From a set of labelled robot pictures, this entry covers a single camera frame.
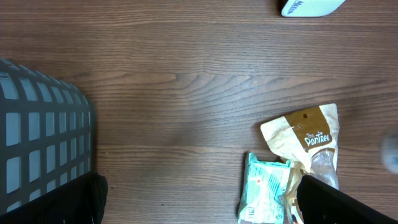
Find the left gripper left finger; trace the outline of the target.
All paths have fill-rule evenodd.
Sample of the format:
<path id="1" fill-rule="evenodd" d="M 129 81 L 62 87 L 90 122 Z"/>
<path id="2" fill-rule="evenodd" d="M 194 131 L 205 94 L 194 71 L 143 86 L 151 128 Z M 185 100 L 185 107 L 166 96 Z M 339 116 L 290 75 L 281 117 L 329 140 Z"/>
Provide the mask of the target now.
<path id="1" fill-rule="evenodd" d="M 101 224 L 108 195 L 106 177 L 87 172 L 1 216 L 1 223 Z"/>

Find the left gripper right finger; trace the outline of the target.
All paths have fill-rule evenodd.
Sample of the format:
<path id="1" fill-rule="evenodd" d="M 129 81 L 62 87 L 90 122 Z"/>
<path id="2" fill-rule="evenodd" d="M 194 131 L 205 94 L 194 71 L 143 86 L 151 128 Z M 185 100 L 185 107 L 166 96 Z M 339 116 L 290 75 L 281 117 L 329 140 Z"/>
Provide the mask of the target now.
<path id="1" fill-rule="evenodd" d="M 304 224 L 397 224 L 311 175 L 302 177 L 297 200 Z"/>

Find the teal tissue packet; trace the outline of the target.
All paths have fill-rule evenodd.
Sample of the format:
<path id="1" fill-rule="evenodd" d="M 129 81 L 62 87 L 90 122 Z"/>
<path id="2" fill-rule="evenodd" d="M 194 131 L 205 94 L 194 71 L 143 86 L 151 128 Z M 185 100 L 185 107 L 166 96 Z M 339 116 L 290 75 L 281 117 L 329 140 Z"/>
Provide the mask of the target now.
<path id="1" fill-rule="evenodd" d="M 238 221 L 251 223 L 284 222 L 285 192 L 291 162 L 266 162 L 247 154 Z"/>

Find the green lid jar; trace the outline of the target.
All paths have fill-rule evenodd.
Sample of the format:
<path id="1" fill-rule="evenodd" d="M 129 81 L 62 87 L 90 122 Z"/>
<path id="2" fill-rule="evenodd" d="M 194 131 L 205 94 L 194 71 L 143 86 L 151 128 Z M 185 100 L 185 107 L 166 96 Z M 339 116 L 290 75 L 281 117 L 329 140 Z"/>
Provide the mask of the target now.
<path id="1" fill-rule="evenodd" d="M 384 167 L 389 172 L 397 174 L 397 129 L 390 129 L 384 135 L 379 152 Z"/>

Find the brown PanTree snack bag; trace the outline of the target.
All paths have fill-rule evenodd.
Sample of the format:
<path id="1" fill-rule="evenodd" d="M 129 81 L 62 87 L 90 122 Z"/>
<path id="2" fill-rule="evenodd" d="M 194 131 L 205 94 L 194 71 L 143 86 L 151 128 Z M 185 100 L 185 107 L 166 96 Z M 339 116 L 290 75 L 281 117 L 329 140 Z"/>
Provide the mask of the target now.
<path id="1" fill-rule="evenodd" d="M 306 174 L 339 189 L 338 109 L 334 103 L 281 116 L 261 125 L 266 143 L 275 155 L 291 164 L 285 193 L 289 223 L 303 223 L 297 189 Z"/>

